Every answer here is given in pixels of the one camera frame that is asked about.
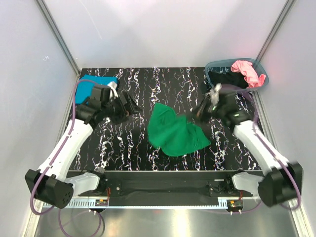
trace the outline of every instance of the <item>metal floor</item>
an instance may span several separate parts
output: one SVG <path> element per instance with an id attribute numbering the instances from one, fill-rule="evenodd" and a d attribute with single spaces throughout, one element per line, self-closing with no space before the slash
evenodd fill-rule
<path id="1" fill-rule="evenodd" d="M 244 200 L 245 210 L 255 206 Z M 63 209 L 62 223 L 67 223 L 83 209 Z M 297 237 L 292 214 L 282 207 L 257 210 L 242 215 L 230 215 L 225 210 L 144 210 L 108 209 L 102 212 L 103 224 L 97 237 Z M 41 216 L 36 237 L 63 237 L 59 230 L 58 209 Z M 91 213 L 74 218 L 65 226 L 73 237 L 91 236 L 99 220 Z"/>

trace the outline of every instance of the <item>metal frame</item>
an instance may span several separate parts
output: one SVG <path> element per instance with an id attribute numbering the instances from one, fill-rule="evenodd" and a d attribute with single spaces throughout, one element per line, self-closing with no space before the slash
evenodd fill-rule
<path id="1" fill-rule="evenodd" d="M 46 22 L 48 23 L 48 26 L 50 27 L 52 33 L 54 34 L 60 48 L 63 50 L 65 57 L 67 58 L 69 64 L 71 65 L 72 69 L 76 73 L 76 76 L 78 77 L 80 75 L 81 69 L 78 67 L 77 63 L 75 62 L 73 56 L 71 55 L 71 52 L 69 51 L 63 37 L 61 36 L 58 27 L 50 14 L 44 0 L 35 0 L 37 3 L 39 10 L 43 14 Z"/>
<path id="2" fill-rule="evenodd" d="M 55 21 L 53 20 L 53 17 L 51 16 L 46 4 L 44 3 L 44 0 L 35 0 L 35 2 L 38 4 L 40 11 L 44 15 L 49 27 L 51 28 L 54 36 L 56 37 L 56 40 L 58 41 L 61 49 L 63 50 L 67 60 L 70 63 L 71 67 L 73 68 L 76 75 L 79 76 L 80 68 L 76 64 L 73 56 L 71 55 L 63 37 L 61 36 L 61 34 L 56 26 Z M 277 18 L 275 24 L 273 25 L 267 39 L 265 40 L 262 48 L 260 49 L 260 52 L 258 53 L 258 56 L 256 58 L 257 61 L 260 62 L 262 60 L 262 58 L 264 57 L 265 53 L 267 52 L 267 49 L 269 48 L 271 42 L 275 38 L 279 29 L 281 28 L 282 23 L 286 19 L 286 16 L 289 14 L 289 12 L 292 9 L 292 7 L 294 6 L 295 2 L 296 2 L 296 0 L 287 0 L 287 2 L 285 3 L 280 15 L 278 16 L 278 18 Z M 64 116 L 64 121 L 63 121 L 63 124 L 61 126 L 58 139 L 63 134 L 66 123 L 67 123 L 68 114 L 69 114 L 69 111 L 71 108 L 71 101 L 72 101 L 71 98 L 72 98 L 72 95 L 70 96 L 69 101 L 68 101 L 67 111 L 66 111 L 65 116 Z M 266 135 L 267 139 L 277 149 L 277 144 L 276 144 L 276 141 L 274 139 L 270 123 L 269 123 L 268 118 L 267 118 L 266 113 L 265 113 L 266 110 L 265 110 L 264 104 L 262 102 L 262 99 L 260 97 L 260 94 L 258 92 L 254 92 L 254 101 L 255 101 L 255 104 L 257 106 L 259 118 L 260 118 L 260 121 L 262 123 L 263 130 L 264 130 L 264 134 Z M 193 174 L 194 177 L 198 177 L 201 175 L 203 176 L 203 175 L 210 174 L 209 172 L 210 171 L 206 171 L 206 172 L 204 172 L 204 171 L 186 171 L 185 176 L 187 178 L 192 178 L 192 177 L 190 177 L 191 174 Z M 167 177 L 169 177 L 170 175 L 173 176 L 172 173 L 173 172 L 166 172 Z M 183 175 L 182 172 L 175 172 L 175 173 L 176 173 L 176 176 L 179 176 L 179 177 Z M 112 178 L 115 178 L 117 175 L 126 176 L 124 171 L 120 171 L 117 173 L 110 171 L 110 172 L 107 172 L 107 174 L 110 177 L 112 176 Z M 140 177 L 143 175 L 145 175 L 145 173 L 143 171 L 138 171 L 137 173 L 133 173 L 133 178 L 137 178 L 137 177 Z M 157 172 L 151 172 L 150 175 L 157 175 Z M 289 204 L 291 206 L 295 206 L 295 201 L 291 201 L 291 202 L 289 202 Z M 41 201 L 35 201 L 35 207 L 38 211 L 41 211 L 43 208 L 43 203 Z M 292 212 L 292 215 L 293 215 L 294 225 L 296 226 L 300 237 L 312 237 L 312 236 L 314 236 L 303 206 L 301 206 L 301 208 L 298 211 Z M 30 211 L 29 216 L 28 216 L 28 221 L 25 225 L 25 231 L 24 231 L 22 236 L 23 237 L 30 237 L 30 236 L 33 237 L 35 235 L 35 232 L 36 232 L 38 221 L 39 221 L 39 217 L 32 214 Z"/>
<path id="3" fill-rule="evenodd" d="M 291 9 L 293 8 L 293 6 L 295 5 L 296 1 L 297 0 L 287 0 L 286 1 L 281 13 L 279 14 L 278 18 L 276 19 L 276 22 L 274 23 L 274 25 L 269 33 L 266 41 L 264 42 L 264 44 L 262 45 L 262 47 L 258 53 L 258 56 L 256 58 L 256 60 L 258 62 L 262 61 L 269 46 L 271 45 L 272 41 L 274 40 L 275 36 L 277 35 L 278 31 L 280 30 L 282 24 L 284 23 L 286 17 L 289 15 L 289 13 L 290 13 Z M 257 111 L 258 111 L 258 115 L 260 118 L 263 132 L 264 132 L 266 138 L 268 139 L 268 141 L 271 142 L 271 144 L 278 150 L 277 143 L 276 143 L 275 137 L 273 135 L 272 128 L 271 128 L 271 125 L 269 123 L 266 109 L 265 109 L 264 103 L 262 101 L 260 92 L 255 91 L 253 93 L 253 98 L 254 98 L 255 105 L 257 107 Z M 295 207 L 296 201 L 295 200 L 290 201 L 289 205 L 291 207 Z M 300 237 L 313 237 L 314 234 L 313 234 L 311 225 L 308 221 L 303 204 L 301 205 L 301 207 L 298 210 L 291 211 L 291 213 L 293 216 L 294 225 L 298 231 L 299 236 Z"/>

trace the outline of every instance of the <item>table surface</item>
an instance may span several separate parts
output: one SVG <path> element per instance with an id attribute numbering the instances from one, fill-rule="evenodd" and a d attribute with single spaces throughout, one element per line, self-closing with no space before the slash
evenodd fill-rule
<path id="1" fill-rule="evenodd" d="M 128 123 L 101 123 L 83 144 L 70 170 L 253 170 L 259 165 L 248 149 L 223 126 L 212 119 L 206 136 L 211 145 L 182 157 L 169 157 L 148 142 L 147 125 L 155 102 L 172 107 L 177 114 L 194 109 L 207 92 L 204 68 L 96 68 L 83 69 L 81 77 L 117 77 L 118 92 L 126 89 L 143 108 Z M 254 107 L 236 96 L 241 109 L 251 115 Z"/>
<path id="2" fill-rule="evenodd" d="M 255 206 L 254 200 L 245 200 L 245 209 Z M 69 222 L 83 209 L 63 209 L 62 223 Z M 256 211 L 231 216 L 225 210 L 143 210 L 108 209 L 103 211 L 101 230 L 97 237 L 297 237 L 291 213 L 276 206 L 261 205 Z M 57 209 L 39 219 L 36 237 L 63 237 L 59 230 Z M 84 213 L 65 226 L 71 236 L 91 236 L 98 217 Z"/>

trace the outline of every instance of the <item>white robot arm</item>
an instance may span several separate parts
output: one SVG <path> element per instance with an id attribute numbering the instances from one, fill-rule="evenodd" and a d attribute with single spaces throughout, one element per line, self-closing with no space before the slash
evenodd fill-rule
<path id="1" fill-rule="evenodd" d="M 235 93 L 219 93 L 220 90 L 220 84 L 210 90 L 195 110 L 195 117 L 202 122 L 207 122 L 210 117 L 221 119 L 255 157 L 264 175 L 262 177 L 237 171 L 227 178 L 225 187 L 228 191 L 244 190 L 259 196 L 267 206 L 297 198 L 302 191 L 303 169 L 300 164 L 290 163 L 282 156 L 251 120 L 250 115 L 239 110 Z"/>
<path id="2" fill-rule="evenodd" d="M 75 119 L 69 121 L 50 156 L 38 170 L 30 169 L 26 173 L 30 192 L 35 189 L 34 198 L 62 209 L 79 194 L 93 191 L 100 195 L 105 191 L 106 180 L 102 172 L 91 171 L 72 178 L 66 175 L 81 146 L 104 118 L 120 124 L 141 111 L 126 91 L 120 97 L 115 88 L 114 82 L 107 86 L 95 85 L 91 96 L 76 106 Z"/>

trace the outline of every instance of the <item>green cloth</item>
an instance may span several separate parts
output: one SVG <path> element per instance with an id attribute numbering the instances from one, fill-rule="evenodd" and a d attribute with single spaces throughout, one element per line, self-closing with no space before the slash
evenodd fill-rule
<path id="1" fill-rule="evenodd" d="M 185 115 L 176 116 L 174 110 L 156 103 L 148 125 L 149 142 L 171 157 L 183 156 L 209 146 L 202 129 L 187 121 Z"/>

